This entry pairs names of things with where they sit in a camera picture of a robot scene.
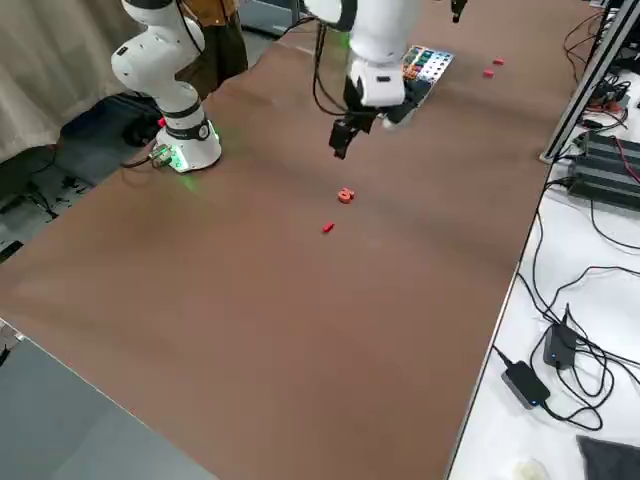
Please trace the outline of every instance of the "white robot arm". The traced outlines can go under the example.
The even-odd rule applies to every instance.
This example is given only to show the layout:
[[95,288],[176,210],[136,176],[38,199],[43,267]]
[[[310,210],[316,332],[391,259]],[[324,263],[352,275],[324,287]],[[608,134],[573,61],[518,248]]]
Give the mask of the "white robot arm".
[[[205,46],[202,31],[196,22],[183,16],[177,1],[180,0],[122,0],[127,13],[146,25],[147,30],[113,54],[112,66],[124,85],[154,98],[166,119],[166,126],[157,136],[158,144],[168,152],[170,165],[178,172],[186,172],[214,164],[222,150],[196,90],[175,80],[175,75],[192,63]],[[454,22],[466,2],[451,0]],[[351,32],[353,55],[345,85],[349,111],[334,123],[330,140],[336,156],[344,158],[351,140],[359,131],[368,133],[379,113],[387,114],[389,120],[391,109],[407,106],[403,105],[406,91],[402,59],[422,0],[304,3],[322,22]],[[404,113],[396,116],[402,118]]]
[[309,12],[336,30],[351,32],[348,77],[365,107],[405,99],[402,58],[421,0],[304,0]]
[[166,121],[157,142],[169,152],[175,170],[213,165],[222,152],[218,136],[195,88],[175,79],[204,50],[200,27],[182,15],[176,0],[122,0],[122,4],[147,29],[113,54],[115,75],[157,103]]

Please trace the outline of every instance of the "brown tabletop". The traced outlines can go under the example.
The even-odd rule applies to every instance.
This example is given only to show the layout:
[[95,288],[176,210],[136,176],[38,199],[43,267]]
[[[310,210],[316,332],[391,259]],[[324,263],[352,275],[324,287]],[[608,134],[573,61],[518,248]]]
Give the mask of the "brown tabletop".
[[457,58],[346,161],[290,34],[206,102],[218,165],[114,174],[1,267],[2,317],[222,480],[440,478],[588,13],[425,2],[416,42]]

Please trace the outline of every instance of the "curtain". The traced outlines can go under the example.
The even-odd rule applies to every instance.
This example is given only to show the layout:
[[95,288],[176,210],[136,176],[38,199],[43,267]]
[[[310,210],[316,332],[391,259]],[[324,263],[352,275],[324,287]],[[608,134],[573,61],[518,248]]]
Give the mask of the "curtain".
[[0,162],[123,91],[111,55],[138,32],[119,0],[0,0]]

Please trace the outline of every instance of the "white table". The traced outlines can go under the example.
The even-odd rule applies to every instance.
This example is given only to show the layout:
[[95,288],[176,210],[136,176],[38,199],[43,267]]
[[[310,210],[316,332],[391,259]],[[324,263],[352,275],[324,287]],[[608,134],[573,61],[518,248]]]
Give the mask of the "white table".
[[[623,79],[633,79],[629,129],[618,127],[607,134],[640,142],[640,111],[635,107],[640,100],[640,77],[627,74]],[[612,121],[602,114],[590,118],[603,124]],[[576,128],[574,134],[582,131]],[[563,177],[565,172],[566,166],[556,165],[552,178]],[[640,214],[596,205],[596,221],[602,230],[616,240],[640,245]],[[640,270],[640,252],[616,247],[595,232],[586,201],[568,197],[562,188],[553,188],[545,194],[540,213],[544,243],[536,273],[538,286],[547,302],[559,286],[577,278],[590,265],[620,265]],[[519,267],[529,284],[539,235],[536,223]],[[562,316],[567,302],[591,340],[602,348],[640,361],[640,278],[621,272],[591,274],[586,281],[560,296],[556,314]],[[522,282],[514,279],[497,326],[496,346],[512,361],[528,361],[548,325],[535,310]],[[593,360],[581,357],[577,357],[581,369],[600,371]],[[551,390],[549,405],[554,411],[567,415],[581,406],[559,382],[555,370],[543,363],[542,348],[534,365]],[[576,435],[640,446],[640,388],[622,368],[613,365],[611,369],[615,374],[615,391],[600,409],[604,428],[598,433],[590,433],[551,419],[541,408],[525,410],[500,378],[504,364],[491,353],[449,479],[509,479],[508,472],[515,461],[536,459],[544,465],[552,480],[582,480],[584,468]],[[634,369],[634,373],[640,377],[638,369]],[[570,374],[565,375],[570,385],[575,385]],[[596,384],[594,378],[588,385]],[[590,413],[583,414],[580,420],[595,422]]]

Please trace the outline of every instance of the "black power adapter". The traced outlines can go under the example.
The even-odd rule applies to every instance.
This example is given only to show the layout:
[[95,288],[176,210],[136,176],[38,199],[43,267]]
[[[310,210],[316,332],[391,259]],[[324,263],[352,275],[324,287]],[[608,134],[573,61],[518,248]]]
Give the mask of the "black power adapter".
[[544,363],[566,370],[574,365],[578,334],[565,323],[552,325],[544,341]]
[[498,355],[507,366],[507,369],[502,374],[502,380],[504,380],[504,383],[507,384],[524,408],[531,410],[538,405],[544,404],[551,396],[551,392],[529,365],[522,361],[513,363],[495,346],[493,349],[498,352]]

